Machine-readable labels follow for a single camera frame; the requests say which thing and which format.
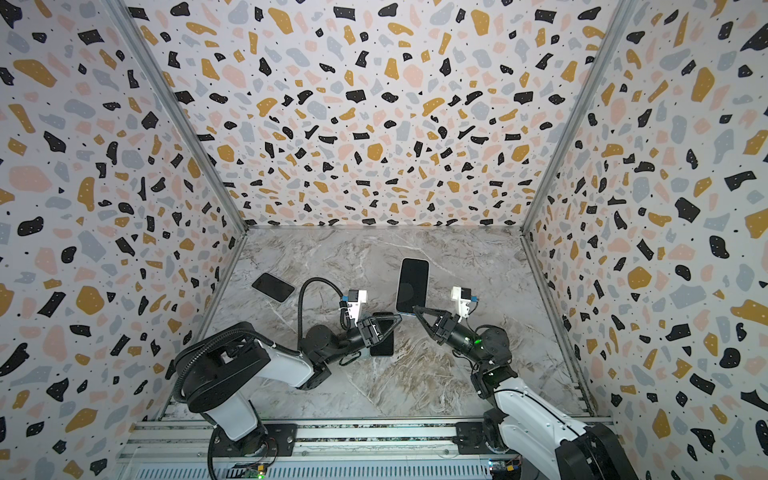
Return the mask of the black phone blue back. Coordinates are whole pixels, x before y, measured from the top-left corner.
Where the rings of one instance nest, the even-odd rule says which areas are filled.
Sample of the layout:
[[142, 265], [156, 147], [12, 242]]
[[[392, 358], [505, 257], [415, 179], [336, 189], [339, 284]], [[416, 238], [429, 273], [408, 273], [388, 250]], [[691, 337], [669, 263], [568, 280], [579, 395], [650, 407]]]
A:
[[382, 342], [371, 346], [369, 354], [371, 357], [391, 357], [394, 354], [394, 335], [388, 336]]

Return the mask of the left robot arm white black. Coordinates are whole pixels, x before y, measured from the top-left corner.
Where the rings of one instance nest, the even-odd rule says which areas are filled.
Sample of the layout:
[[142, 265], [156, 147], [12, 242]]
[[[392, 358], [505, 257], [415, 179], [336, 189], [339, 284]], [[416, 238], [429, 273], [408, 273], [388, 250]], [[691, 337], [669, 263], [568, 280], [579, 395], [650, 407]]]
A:
[[186, 349], [173, 362], [172, 398], [219, 428], [230, 441], [260, 438], [266, 429], [241, 390], [254, 378], [312, 390], [331, 374], [329, 365], [385, 343], [402, 322], [399, 314], [357, 320], [336, 334], [311, 327], [291, 350], [271, 341], [248, 322], [239, 322]]

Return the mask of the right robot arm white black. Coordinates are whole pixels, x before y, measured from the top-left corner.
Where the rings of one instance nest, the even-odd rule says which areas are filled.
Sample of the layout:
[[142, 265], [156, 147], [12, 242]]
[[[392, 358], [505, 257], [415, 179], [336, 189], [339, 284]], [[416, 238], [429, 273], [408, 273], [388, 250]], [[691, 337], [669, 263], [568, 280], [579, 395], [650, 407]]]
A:
[[468, 359], [478, 396], [493, 408], [484, 414], [489, 447], [512, 450], [548, 479], [635, 479], [618, 436], [602, 423], [589, 425], [558, 410], [512, 369], [507, 332], [494, 325], [473, 330], [457, 314], [416, 306], [430, 338]]

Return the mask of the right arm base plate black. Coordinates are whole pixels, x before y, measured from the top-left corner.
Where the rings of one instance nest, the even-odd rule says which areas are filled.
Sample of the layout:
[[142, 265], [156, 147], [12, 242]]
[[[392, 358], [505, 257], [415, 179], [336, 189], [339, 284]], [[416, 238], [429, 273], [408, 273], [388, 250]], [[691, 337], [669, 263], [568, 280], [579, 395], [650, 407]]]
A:
[[504, 454], [507, 446], [498, 435], [496, 425], [489, 420], [482, 422], [458, 422], [452, 442], [461, 455]]

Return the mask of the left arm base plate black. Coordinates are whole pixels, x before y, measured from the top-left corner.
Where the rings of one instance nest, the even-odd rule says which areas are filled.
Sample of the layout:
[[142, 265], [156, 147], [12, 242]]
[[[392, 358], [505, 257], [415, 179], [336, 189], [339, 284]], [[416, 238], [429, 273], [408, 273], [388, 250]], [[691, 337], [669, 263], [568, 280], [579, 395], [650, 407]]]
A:
[[280, 458], [293, 454], [297, 440], [296, 423], [267, 423], [240, 440], [231, 440], [220, 427], [210, 438], [208, 456], [212, 458]]

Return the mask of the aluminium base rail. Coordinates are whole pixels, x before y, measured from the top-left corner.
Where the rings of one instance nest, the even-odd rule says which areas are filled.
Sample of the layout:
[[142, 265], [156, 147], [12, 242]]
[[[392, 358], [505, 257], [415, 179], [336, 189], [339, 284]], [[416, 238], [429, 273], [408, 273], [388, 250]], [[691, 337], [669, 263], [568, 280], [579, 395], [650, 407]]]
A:
[[[117, 460], [115, 478], [125, 479], [144, 464], [202, 463], [209, 479], [217, 479], [216, 467], [246, 467], [265, 473], [276, 462], [330, 461], [352, 464], [367, 461], [487, 461], [491, 479], [548, 479], [515, 451], [504, 454], [461, 455], [452, 442], [458, 422], [482, 422], [479, 418], [401, 418], [277, 420], [296, 423], [297, 440], [290, 457], [212, 458], [208, 448], [213, 428], [204, 421], [143, 422], [131, 434]], [[590, 418], [587, 424], [605, 418]]]

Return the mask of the right corner aluminium post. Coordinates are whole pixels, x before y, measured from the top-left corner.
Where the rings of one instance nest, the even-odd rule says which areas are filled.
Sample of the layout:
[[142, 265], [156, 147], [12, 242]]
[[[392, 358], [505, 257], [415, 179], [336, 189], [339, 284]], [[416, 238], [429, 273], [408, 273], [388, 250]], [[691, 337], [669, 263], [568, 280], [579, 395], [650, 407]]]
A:
[[553, 158], [541, 177], [539, 188], [534, 195], [534, 199], [521, 226], [523, 237], [533, 230], [536, 216], [544, 208], [547, 192], [555, 183], [555, 176], [564, 164], [566, 155], [575, 139], [581, 122], [590, 108], [601, 80], [604, 78], [605, 71], [619, 42], [619, 37], [625, 30], [636, 5], [637, 1], [635, 0], [621, 0], [617, 3], [617, 8], [605, 32], [605, 38], [601, 42], [593, 65], [565, 123], [563, 134], [554, 150]]

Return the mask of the corner aluminium post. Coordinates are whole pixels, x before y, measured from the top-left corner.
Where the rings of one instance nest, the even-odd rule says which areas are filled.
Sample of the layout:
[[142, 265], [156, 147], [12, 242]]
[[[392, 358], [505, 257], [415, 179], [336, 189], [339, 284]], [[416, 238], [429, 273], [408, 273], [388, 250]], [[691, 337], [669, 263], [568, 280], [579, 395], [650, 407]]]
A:
[[211, 163], [201, 141], [195, 134], [190, 122], [182, 111], [172, 88], [165, 81], [139, 28], [135, 25], [124, 1], [103, 1], [104, 8], [115, 24], [118, 32], [126, 41], [134, 58], [143, 69], [146, 79], [154, 89], [160, 103], [169, 115], [184, 144], [190, 148], [196, 162], [205, 174], [211, 189], [222, 204], [223, 211], [239, 231], [239, 235], [248, 233], [248, 226], [240, 217], [234, 201], [226, 190], [214, 165]]
[[637, 1], [635, 0], [621, 0], [617, 3], [617, 8], [605, 32], [605, 38], [601, 42], [593, 65], [565, 123], [563, 134], [554, 150], [553, 158], [541, 177], [539, 188], [534, 195], [534, 199], [521, 226], [523, 237], [533, 230], [536, 216], [544, 208], [547, 192], [555, 183], [555, 176], [564, 164], [566, 155], [575, 139], [581, 122], [590, 108], [601, 80], [604, 78], [605, 71], [619, 42], [619, 37], [625, 30], [636, 5]]

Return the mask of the left corner aluminium post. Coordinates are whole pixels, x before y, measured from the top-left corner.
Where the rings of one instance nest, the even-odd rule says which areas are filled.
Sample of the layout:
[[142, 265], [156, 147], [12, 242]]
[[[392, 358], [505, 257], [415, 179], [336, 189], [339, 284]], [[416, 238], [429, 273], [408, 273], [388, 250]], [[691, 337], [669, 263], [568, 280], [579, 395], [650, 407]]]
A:
[[126, 41], [134, 58], [143, 69], [146, 79], [154, 89], [160, 103], [169, 115], [184, 144], [190, 148], [196, 162], [205, 174], [211, 189], [222, 204], [223, 211], [239, 231], [239, 235], [248, 233], [248, 226], [240, 217], [234, 201], [226, 190], [214, 165], [211, 163], [201, 141], [195, 134], [190, 122], [182, 111], [172, 88], [165, 81], [139, 28], [135, 25], [124, 1], [103, 1], [104, 8], [115, 24], [118, 32]]

